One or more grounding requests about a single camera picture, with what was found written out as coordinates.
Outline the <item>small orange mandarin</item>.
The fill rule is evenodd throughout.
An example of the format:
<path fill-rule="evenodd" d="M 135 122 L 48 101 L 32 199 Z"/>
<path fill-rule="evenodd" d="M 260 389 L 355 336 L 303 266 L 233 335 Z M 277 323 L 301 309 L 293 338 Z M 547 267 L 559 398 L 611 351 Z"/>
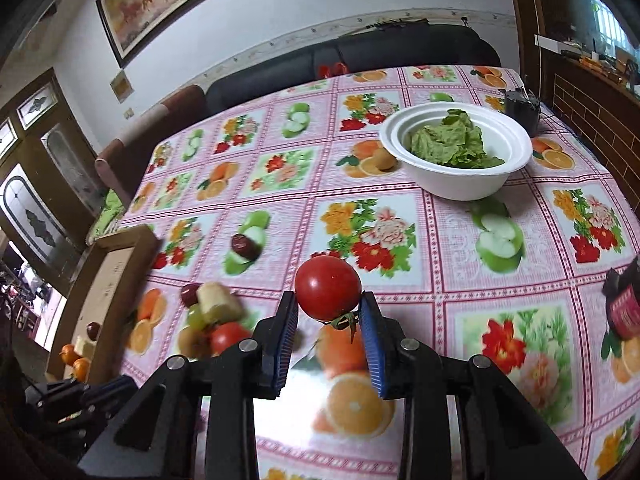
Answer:
<path fill-rule="evenodd" d="M 64 344 L 60 351 L 60 357 L 66 366 L 74 366 L 74 363 L 80 359 L 80 355 L 72 344 Z"/>

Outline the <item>brown kiwi fruit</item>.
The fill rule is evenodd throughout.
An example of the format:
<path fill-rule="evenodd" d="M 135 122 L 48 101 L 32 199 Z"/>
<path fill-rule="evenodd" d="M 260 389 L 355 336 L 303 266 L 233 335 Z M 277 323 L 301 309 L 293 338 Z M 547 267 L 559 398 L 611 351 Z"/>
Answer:
<path fill-rule="evenodd" d="M 210 347 L 206 335 L 192 326 L 184 326 L 180 330 L 177 346 L 179 353 L 189 360 L 201 360 L 210 357 Z"/>

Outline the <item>large red tomato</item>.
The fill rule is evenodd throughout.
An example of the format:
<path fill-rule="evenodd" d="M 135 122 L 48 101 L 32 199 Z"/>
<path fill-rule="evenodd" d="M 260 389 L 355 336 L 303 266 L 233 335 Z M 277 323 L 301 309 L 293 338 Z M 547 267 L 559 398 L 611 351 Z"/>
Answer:
<path fill-rule="evenodd" d="M 210 352 L 213 356 L 220 356 L 224 350 L 250 336 L 252 333 L 238 322 L 219 324 L 208 336 Z"/>

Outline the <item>dark plum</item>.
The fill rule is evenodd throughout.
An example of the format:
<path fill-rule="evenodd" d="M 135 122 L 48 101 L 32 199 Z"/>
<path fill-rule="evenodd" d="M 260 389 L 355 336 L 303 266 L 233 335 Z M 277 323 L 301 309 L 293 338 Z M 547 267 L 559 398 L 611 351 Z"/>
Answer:
<path fill-rule="evenodd" d="M 239 263 L 253 262 L 262 254 L 262 246 L 245 234 L 234 234 L 231 239 L 232 256 Z"/>
<path fill-rule="evenodd" d="M 88 338 L 91 341 L 97 341 L 99 338 L 99 334 L 100 334 L 100 330 L 101 330 L 101 324 L 98 322 L 91 322 L 87 325 L 86 327 L 86 333 Z"/>
<path fill-rule="evenodd" d="M 198 289 L 200 286 L 200 283 L 189 283 L 181 287 L 180 300 L 183 307 L 189 309 L 198 303 Z"/>

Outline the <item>pale sugarcane chunk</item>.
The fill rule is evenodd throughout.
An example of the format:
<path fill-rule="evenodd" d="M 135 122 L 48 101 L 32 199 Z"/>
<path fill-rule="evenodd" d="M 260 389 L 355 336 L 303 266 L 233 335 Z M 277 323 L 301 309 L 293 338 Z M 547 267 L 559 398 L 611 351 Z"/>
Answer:
<path fill-rule="evenodd" d="M 74 344 L 74 352 L 81 358 L 91 361 L 96 351 L 96 343 L 88 338 L 78 335 Z"/>
<path fill-rule="evenodd" d="M 219 282 L 206 282 L 196 290 L 201 314 L 207 324 L 239 321 L 244 315 L 240 300 Z"/>

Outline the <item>small red tomato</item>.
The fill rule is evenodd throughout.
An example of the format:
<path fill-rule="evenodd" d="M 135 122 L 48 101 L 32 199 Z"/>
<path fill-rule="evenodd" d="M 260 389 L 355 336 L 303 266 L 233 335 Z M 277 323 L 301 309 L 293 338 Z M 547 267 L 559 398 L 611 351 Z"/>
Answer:
<path fill-rule="evenodd" d="M 306 315 L 336 330 L 349 330 L 354 340 L 362 285 L 349 263 L 329 255 L 309 258 L 296 271 L 294 292 Z"/>

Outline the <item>orange mandarin with leaf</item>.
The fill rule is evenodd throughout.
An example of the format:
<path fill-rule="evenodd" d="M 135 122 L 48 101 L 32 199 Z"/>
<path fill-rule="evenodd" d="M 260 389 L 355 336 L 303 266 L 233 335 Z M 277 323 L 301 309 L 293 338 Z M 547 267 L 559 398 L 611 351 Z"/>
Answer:
<path fill-rule="evenodd" d="M 89 375 L 91 361 L 87 358 L 79 358 L 73 362 L 73 378 L 78 382 L 86 382 Z"/>

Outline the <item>shallow cardboard box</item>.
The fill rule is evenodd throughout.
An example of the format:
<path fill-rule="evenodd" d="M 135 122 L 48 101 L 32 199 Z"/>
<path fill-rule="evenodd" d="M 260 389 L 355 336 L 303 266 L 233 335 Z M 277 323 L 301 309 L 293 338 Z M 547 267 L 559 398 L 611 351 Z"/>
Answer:
<path fill-rule="evenodd" d="M 79 336 L 87 336 L 87 325 L 92 322 L 100 330 L 89 358 L 87 382 L 100 384 L 116 375 L 128 315 L 136 308 L 159 247 L 160 241 L 145 224 L 101 237 L 90 247 L 58 322 L 44 371 L 47 380 L 70 377 L 73 369 L 63 362 L 60 352 Z"/>

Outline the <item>green patterned cushion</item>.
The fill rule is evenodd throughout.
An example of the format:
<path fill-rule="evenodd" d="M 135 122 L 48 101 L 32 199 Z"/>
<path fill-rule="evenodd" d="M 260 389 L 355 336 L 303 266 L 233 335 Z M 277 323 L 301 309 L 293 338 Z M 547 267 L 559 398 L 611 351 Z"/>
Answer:
<path fill-rule="evenodd" d="M 86 244 L 90 246 L 98 238 L 113 232 L 124 213 L 125 208 L 122 201 L 113 190 L 109 190 L 98 218 L 96 218 L 86 236 Z"/>

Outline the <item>wooden glass panel door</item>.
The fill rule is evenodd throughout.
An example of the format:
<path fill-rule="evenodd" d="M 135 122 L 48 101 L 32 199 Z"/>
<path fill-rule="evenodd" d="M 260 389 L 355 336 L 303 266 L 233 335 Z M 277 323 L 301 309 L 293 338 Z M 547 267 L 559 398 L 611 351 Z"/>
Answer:
<path fill-rule="evenodd" d="M 52 68 L 1 107 L 1 229 L 64 295 L 105 195 L 95 159 Z"/>

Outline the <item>fruit print pink tablecloth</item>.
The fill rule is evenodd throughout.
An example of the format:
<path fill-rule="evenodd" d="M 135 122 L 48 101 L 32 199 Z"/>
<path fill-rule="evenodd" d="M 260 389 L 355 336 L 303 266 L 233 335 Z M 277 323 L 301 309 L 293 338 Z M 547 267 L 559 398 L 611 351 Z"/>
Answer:
<path fill-rule="evenodd" d="M 590 479 L 639 440 L 639 345 L 608 330 L 605 274 L 639 250 L 639 211 L 550 108 L 533 157 L 495 196 L 454 203 L 421 190 L 378 140 L 403 108 L 498 110 L 513 70 L 416 66 L 325 79 L 241 104 L 154 148 L 124 226 L 160 239 L 122 371 L 145 382 L 179 353 L 180 290 L 219 282 L 250 332 L 308 258 L 347 261 L 405 333 L 492 359 Z M 239 263 L 245 234 L 260 257 Z"/>

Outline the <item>white bowl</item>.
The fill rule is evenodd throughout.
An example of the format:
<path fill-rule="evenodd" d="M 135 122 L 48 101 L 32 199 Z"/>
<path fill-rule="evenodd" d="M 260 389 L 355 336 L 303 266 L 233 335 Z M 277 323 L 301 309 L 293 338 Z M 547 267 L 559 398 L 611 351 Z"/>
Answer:
<path fill-rule="evenodd" d="M 533 155 L 529 135 L 514 119 L 469 103 L 398 110 L 378 137 L 420 188 L 459 202 L 494 194 Z"/>

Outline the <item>brown wooden side cabinet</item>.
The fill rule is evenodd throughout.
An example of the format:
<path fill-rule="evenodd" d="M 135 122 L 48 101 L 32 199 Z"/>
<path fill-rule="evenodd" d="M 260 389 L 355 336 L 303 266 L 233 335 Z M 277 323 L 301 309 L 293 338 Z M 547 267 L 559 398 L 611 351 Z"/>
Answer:
<path fill-rule="evenodd" d="M 541 51 L 542 102 L 612 174 L 639 210 L 639 101 L 579 62 Z"/>

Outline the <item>black leather sofa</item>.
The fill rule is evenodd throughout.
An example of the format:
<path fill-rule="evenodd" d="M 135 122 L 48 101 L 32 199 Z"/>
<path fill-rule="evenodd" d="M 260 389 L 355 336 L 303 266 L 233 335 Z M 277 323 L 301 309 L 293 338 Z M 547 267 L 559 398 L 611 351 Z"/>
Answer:
<path fill-rule="evenodd" d="M 216 115 L 299 84 L 320 80 L 318 67 L 343 62 L 349 74 L 410 65 L 500 66 L 498 52 L 469 26 L 395 22 L 370 32 L 312 44 L 213 82 L 205 93 Z"/>

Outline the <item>red item on sofa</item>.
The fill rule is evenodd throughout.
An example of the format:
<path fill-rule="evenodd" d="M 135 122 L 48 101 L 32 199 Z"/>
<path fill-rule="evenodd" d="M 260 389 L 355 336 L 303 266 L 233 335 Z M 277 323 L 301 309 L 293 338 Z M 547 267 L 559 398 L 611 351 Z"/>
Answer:
<path fill-rule="evenodd" d="M 320 65 L 318 67 L 319 79 L 329 79 L 332 77 L 347 75 L 348 73 L 349 69 L 343 62 L 337 62 L 333 65 Z"/>

